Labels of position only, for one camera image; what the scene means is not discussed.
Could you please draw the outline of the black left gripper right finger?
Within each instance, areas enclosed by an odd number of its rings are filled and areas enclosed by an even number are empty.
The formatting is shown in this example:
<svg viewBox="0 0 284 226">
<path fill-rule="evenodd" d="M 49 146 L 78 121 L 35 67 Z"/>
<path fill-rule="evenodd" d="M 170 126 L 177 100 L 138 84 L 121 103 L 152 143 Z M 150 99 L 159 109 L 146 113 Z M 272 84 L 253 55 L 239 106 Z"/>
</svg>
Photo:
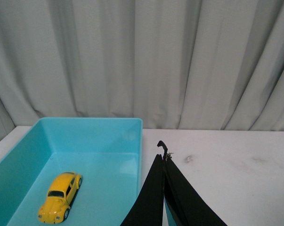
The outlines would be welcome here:
<svg viewBox="0 0 284 226">
<path fill-rule="evenodd" d="M 226 223 L 206 204 L 172 160 L 163 141 L 164 197 L 170 226 L 224 226 Z"/>
</svg>

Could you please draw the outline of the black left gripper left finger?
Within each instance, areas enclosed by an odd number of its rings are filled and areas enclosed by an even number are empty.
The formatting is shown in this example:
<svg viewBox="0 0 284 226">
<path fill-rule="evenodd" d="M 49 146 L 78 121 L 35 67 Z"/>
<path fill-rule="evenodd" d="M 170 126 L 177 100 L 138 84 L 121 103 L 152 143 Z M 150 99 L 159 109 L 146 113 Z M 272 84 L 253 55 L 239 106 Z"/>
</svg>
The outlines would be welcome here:
<svg viewBox="0 0 284 226">
<path fill-rule="evenodd" d="M 161 226 L 165 174 L 163 159 L 156 155 L 140 193 L 122 226 Z"/>
</svg>

